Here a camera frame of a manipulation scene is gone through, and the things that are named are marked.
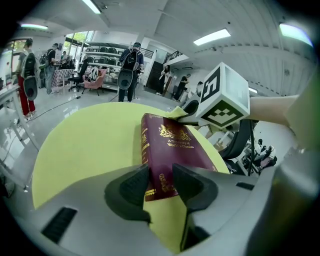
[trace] person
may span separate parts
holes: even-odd
[[[47,94],[50,94],[52,92],[51,86],[52,86],[52,79],[55,71],[54,63],[57,62],[55,57],[56,57],[56,50],[58,49],[58,47],[59,47],[59,44],[54,43],[52,48],[50,48],[46,52],[47,65],[44,68],[44,74],[45,74],[45,85],[46,85]]]
[[[188,81],[189,77],[191,77],[191,74],[187,74],[186,76],[182,77],[182,79],[181,79],[181,81],[180,81],[180,83],[178,85],[178,89],[176,90],[176,93],[175,93],[175,95],[173,97],[173,99],[176,102],[179,101],[179,98],[180,98],[181,94],[183,93],[186,85],[189,84],[189,81]]]
[[[161,76],[159,78],[158,87],[155,94],[162,95],[164,93],[164,88],[170,77],[170,65],[166,65],[164,70],[161,71]]]
[[[276,149],[272,145],[270,145],[269,148],[260,155],[260,157],[254,159],[254,164],[259,167],[259,174],[261,173],[262,169],[274,166],[276,163]]]
[[[128,94],[127,94],[128,102],[132,101],[132,96],[134,95],[135,85],[136,85],[136,82],[138,79],[138,72],[140,72],[144,69],[144,56],[140,52],[140,49],[141,49],[141,44],[139,42],[135,42],[132,46],[132,50],[136,51],[136,54],[137,54],[136,61],[139,63],[139,67],[137,70],[133,71],[132,82],[131,82],[129,88],[127,89],[128,90]],[[129,48],[124,50],[124,52],[121,54],[121,56],[119,58],[119,62],[123,62],[125,57],[128,55],[128,53],[130,51],[131,51],[131,49],[129,49]],[[119,102],[124,102],[125,93],[126,93],[126,90],[119,88],[119,98],[118,98]]]
[[[22,107],[22,112],[23,115],[26,119],[31,118],[31,115],[34,115],[36,112],[36,107],[35,103],[33,100],[28,100],[26,93],[25,93],[25,88],[24,88],[24,81],[25,79],[22,77],[22,64],[24,59],[27,57],[29,53],[32,52],[33,40],[31,38],[28,38],[23,47],[23,52],[20,53],[19,59],[18,59],[18,64],[15,70],[15,73],[18,77],[18,85],[19,85],[19,95],[20,95],[20,102],[21,102],[21,107]]]
[[[260,138],[258,142],[257,141],[254,142],[254,150],[258,155],[260,155],[261,153],[262,142],[263,142],[262,138]]]
[[[267,149],[267,146],[263,146],[261,149],[261,153]]]
[[[183,105],[186,104],[186,102],[188,100],[190,100],[195,94],[197,94],[197,96],[199,97],[199,101],[200,101],[201,92],[202,92],[203,88],[204,88],[204,83],[199,81],[196,88],[190,89],[190,91],[187,94],[187,97],[185,97],[184,99],[181,99],[181,104],[179,105],[179,107],[182,108]]]
[[[67,52],[64,50],[62,55],[61,55],[61,60],[63,59],[66,59],[68,56],[67,56]]]

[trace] white cube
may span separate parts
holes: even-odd
[[[204,79],[196,118],[222,129],[249,114],[248,82],[221,62]]]

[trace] floor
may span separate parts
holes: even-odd
[[[116,102],[118,100],[116,91],[104,90],[100,92],[100,96],[98,96],[95,90],[89,91],[87,89],[84,94],[81,94],[82,90],[77,92],[74,89],[69,92],[68,89],[69,86],[66,86],[58,93],[50,95],[47,95],[45,88],[38,90],[38,96],[34,101],[36,114],[33,119],[27,122],[27,125],[40,146],[50,131],[79,109],[95,104],[108,103],[110,101]],[[178,105],[177,102],[167,97],[145,91],[142,85],[136,89],[133,102],[164,111],[171,111]],[[22,127],[18,130],[20,130],[20,134],[23,137],[24,130]],[[12,196],[9,199],[5,199],[11,212],[21,217],[33,209],[31,180],[38,154],[38,151],[30,142],[30,139],[27,138],[24,142],[26,143],[26,147],[16,138],[12,129],[1,128],[0,158],[2,160],[5,159],[4,163],[11,169],[12,174],[19,177],[29,186],[27,191],[24,191],[19,186],[15,186]]]

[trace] black shirt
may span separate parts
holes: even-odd
[[[181,81],[180,81],[180,83],[179,83],[179,88],[184,88],[185,86],[186,86],[186,83],[184,83],[184,82],[182,82],[182,81],[188,81],[188,79],[185,77],[185,76],[183,76],[182,78],[181,78]]]
[[[52,63],[52,58],[55,58],[56,57],[56,51],[55,50],[52,50],[52,49],[49,49],[48,51],[47,51],[47,53],[48,53],[48,56],[47,56],[47,59],[48,59],[48,61],[49,61],[49,65],[53,65],[53,63]]]

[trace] jeans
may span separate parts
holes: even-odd
[[[136,73],[134,73],[133,78],[132,78],[132,82],[131,82],[129,88],[127,89],[128,90],[127,98],[128,98],[129,102],[132,101],[132,96],[134,95],[134,90],[135,90],[137,79],[138,79],[138,75]],[[118,98],[119,102],[124,102],[125,94],[126,94],[126,90],[119,88],[119,98]]]
[[[45,86],[46,86],[46,93],[50,94],[52,92],[52,78],[54,77],[55,68],[52,65],[49,65],[44,68],[44,75],[45,75]]]

